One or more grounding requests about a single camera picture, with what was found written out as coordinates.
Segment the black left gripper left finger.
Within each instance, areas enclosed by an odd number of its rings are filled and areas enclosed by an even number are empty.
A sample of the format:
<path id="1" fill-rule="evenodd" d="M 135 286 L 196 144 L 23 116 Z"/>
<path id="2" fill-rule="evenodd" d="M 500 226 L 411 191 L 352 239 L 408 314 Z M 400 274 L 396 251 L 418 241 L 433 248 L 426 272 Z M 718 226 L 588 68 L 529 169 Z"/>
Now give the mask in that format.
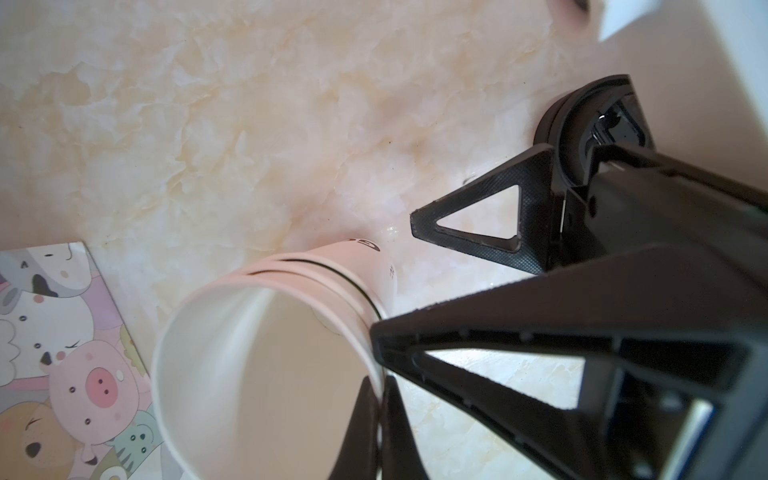
<path id="1" fill-rule="evenodd" d="M 554 148 L 537 144 L 410 215 L 412 235 L 433 245 L 530 274 L 548 270 Z M 517 233 L 488 236 L 439 221 L 512 187 L 519 189 Z"/>

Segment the cartoon animal gift bag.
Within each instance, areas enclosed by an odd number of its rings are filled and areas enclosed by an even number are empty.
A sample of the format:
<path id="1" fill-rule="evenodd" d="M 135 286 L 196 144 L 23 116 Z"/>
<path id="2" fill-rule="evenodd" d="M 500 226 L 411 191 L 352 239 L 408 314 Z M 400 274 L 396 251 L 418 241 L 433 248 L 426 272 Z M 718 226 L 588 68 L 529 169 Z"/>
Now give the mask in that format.
<path id="1" fill-rule="evenodd" d="M 148 369 L 86 246 L 1 254 L 1 475 L 181 479 Z"/>

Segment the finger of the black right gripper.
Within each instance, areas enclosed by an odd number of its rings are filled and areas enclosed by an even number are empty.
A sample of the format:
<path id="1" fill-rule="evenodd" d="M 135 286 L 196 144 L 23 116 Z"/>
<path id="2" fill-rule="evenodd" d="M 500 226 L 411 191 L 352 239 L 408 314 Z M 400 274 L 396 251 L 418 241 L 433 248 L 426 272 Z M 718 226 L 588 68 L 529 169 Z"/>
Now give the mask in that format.
<path id="1" fill-rule="evenodd" d="M 396 379 L 375 395 L 362 381 L 331 479 L 426 479 Z"/>

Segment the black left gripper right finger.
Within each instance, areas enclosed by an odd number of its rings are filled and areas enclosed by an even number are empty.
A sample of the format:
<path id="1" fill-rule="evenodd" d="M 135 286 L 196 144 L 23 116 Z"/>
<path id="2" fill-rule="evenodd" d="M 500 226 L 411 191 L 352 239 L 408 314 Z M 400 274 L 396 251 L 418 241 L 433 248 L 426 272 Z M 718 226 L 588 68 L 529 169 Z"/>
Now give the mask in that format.
<path id="1" fill-rule="evenodd" d="M 767 287 L 652 246 L 372 329 L 389 370 L 559 479 L 767 474 Z"/>

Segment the white paper cup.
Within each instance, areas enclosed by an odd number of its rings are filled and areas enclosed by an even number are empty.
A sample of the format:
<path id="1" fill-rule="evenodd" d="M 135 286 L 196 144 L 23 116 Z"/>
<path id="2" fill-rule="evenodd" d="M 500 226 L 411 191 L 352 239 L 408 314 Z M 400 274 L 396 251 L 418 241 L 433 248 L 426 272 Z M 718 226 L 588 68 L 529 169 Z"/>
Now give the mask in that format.
<path id="1" fill-rule="evenodd" d="M 359 387 L 384 373 L 370 327 L 392 309 L 389 256 L 365 239 L 284 253 L 191 294 L 154 353 L 154 409 L 195 479 L 325 479 Z"/>

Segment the black cup lid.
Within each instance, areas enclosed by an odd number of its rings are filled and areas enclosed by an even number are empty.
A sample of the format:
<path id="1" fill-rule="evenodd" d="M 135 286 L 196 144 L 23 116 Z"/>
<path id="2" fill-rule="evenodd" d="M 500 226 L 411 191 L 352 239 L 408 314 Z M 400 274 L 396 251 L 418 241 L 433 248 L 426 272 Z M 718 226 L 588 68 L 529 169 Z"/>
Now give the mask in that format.
<path id="1" fill-rule="evenodd" d="M 593 81 L 557 100 L 539 121 L 533 142 L 554 148 L 552 188 L 557 193 L 587 182 L 588 153 L 597 145 L 654 147 L 630 77 L 624 74 Z"/>

